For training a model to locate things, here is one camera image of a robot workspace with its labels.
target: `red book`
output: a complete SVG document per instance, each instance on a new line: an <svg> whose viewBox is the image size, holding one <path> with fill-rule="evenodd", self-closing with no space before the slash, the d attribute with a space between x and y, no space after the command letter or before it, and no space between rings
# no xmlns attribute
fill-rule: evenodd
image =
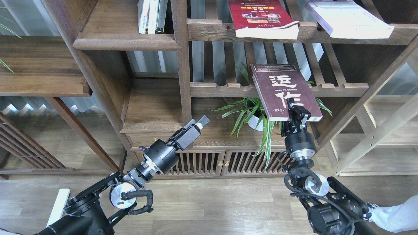
<svg viewBox="0 0 418 235"><path fill-rule="evenodd" d="M288 98L304 106L317 122L322 118L315 97L296 64L251 64L252 79L269 121L289 121Z"/></svg>
<svg viewBox="0 0 418 235"><path fill-rule="evenodd" d="M297 39L293 21L279 0L229 0L238 38Z"/></svg>

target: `brown book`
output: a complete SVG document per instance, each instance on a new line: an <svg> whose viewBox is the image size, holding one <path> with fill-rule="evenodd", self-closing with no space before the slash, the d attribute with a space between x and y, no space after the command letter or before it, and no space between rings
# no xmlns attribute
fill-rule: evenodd
<svg viewBox="0 0 418 235"><path fill-rule="evenodd" d="M296 64L251 64L253 80L269 121L289 121L288 98L304 106L317 122L322 118L315 97Z"/></svg>

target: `white pot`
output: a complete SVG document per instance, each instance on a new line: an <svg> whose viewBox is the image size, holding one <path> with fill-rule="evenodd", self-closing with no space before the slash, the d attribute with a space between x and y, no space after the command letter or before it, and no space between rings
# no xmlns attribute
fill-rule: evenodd
<svg viewBox="0 0 418 235"><path fill-rule="evenodd" d="M263 131L263 127L264 127L263 120L261 120L261 122L257 126L257 123L258 123L259 119L260 119L259 117L256 117L256 116L253 115L250 118L250 120L248 121L248 125L254 130Z"/></svg>

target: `spider plant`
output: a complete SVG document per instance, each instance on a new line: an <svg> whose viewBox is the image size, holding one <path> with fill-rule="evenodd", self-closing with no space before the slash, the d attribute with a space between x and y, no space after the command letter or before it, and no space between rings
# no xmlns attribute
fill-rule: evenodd
<svg viewBox="0 0 418 235"><path fill-rule="evenodd" d="M0 18L6 19L6 20L13 23L13 21L7 19L6 17L4 17L2 15L0 15ZM18 38L21 39L21 37L19 35L17 35L15 32L13 32L13 30L9 29L7 26L3 25L2 23L0 23L0 28L3 28L5 30L11 32L13 35L15 35L15 36L17 36ZM6 67L8 70L10 70L10 72L14 73L13 70L1 59L0 59L0 64L2 64L4 67Z"/></svg>
<svg viewBox="0 0 418 235"><path fill-rule="evenodd" d="M241 62L241 65L245 68L246 72L242 71L237 66L235 67L243 75L243 77L247 80L247 82L249 82L250 79L248 77L248 68L243 62ZM332 116L331 110L329 110L320 99L318 98L315 98L315 99L316 99L316 102L318 103L319 108L327 111ZM271 156L271 134L273 132L273 128L276 122L267 120L267 115L265 113L265 110L264 110L263 104L261 103L260 98L244 97L242 100L236 101L234 103L228 102L225 98L224 100L225 102L228 103L228 105L225 105L213 111L223 111L223 110L234 108L224 113L222 115L222 118L225 118L233 113L237 113L237 112L240 113L238 115L237 121L235 122L234 128L232 129L232 132L231 132L231 135L237 132L237 140L240 134L241 127L245 123L248 123L248 121L254 114L257 114L256 116L259 116L257 126L263 121L263 136L261 138L260 148L258 149L258 152L255 155L261 154L263 152L263 149L265 148L264 159L266 160L265 167L267 168L270 162L270 156ZM281 122L278 122L278 126L279 126L279 130L281 130Z"/></svg>

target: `sneaker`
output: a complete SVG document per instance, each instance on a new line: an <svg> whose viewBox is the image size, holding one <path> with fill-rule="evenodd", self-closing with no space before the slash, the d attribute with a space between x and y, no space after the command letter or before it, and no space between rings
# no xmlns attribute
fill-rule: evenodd
<svg viewBox="0 0 418 235"><path fill-rule="evenodd" d="M379 206L370 202L367 203L367 206L369 207L369 212L363 215L363 219L372 222L373 210L378 208Z"/></svg>

